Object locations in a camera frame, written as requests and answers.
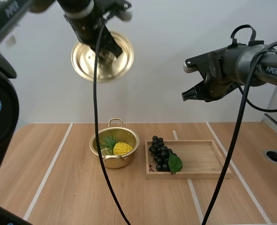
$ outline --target metal drain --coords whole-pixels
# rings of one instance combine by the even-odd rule
[[[276,150],[266,150],[266,151],[263,151],[263,153],[270,162],[277,164],[277,151]]]

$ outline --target pot handle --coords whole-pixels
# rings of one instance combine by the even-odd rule
[[[122,121],[120,118],[112,118],[112,119],[110,119],[109,122],[108,122],[108,127],[111,127],[111,122],[112,122],[113,120],[119,120],[119,121],[120,121],[121,127],[124,126],[123,121]]]
[[[104,158],[103,160],[104,160],[104,162],[105,162],[106,160],[111,159],[111,158],[121,159],[122,156],[120,156],[120,155],[116,155],[116,156],[107,155],[107,156],[103,156],[103,158]]]

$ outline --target robotic arm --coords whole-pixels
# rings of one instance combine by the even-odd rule
[[[44,12],[54,0],[0,0],[0,42],[16,26],[21,17],[29,10],[34,13]],[[95,50],[101,24],[107,13],[116,15],[124,21],[132,17],[131,4],[125,0],[58,0],[65,19],[70,23],[78,40]],[[117,45],[105,27],[101,39],[99,57],[110,54],[121,55]],[[0,54],[0,165],[14,133],[18,114],[18,98],[10,79],[16,78],[16,72]],[[0,224],[27,225],[15,215],[0,207]]]
[[[243,28],[252,29],[248,45],[237,43],[234,38],[236,32]],[[183,92],[183,100],[219,100],[235,90],[237,85],[246,84],[254,56],[266,47],[264,41],[255,41],[255,36],[256,31],[250,25],[242,25],[231,34],[231,45],[185,60],[184,71],[199,71],[204,80]],[[277,51],[273,48],[266,50],[260,59],[251,86],[265,83],[277,86]]]

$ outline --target wooden tray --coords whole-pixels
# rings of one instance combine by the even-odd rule
[[[183,162],[183,168],[176,174],[158,172],[157,163],[149,151],[152,141],[145,141],[146,177],[154,179],[218,179],[225,160],[213,140],[201,141],[164,141]],[[226,179],[232,177],[228,168]]]

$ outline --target grape bunch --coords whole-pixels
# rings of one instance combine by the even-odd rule
[[[154,155],[154,161],[157,162],[157,171],[171,171],[168,165],[169,155],[172,153],[177,156],[177,154],[165,146],[163,138],[153,136],[152,146],[149,147],[149,151]]]

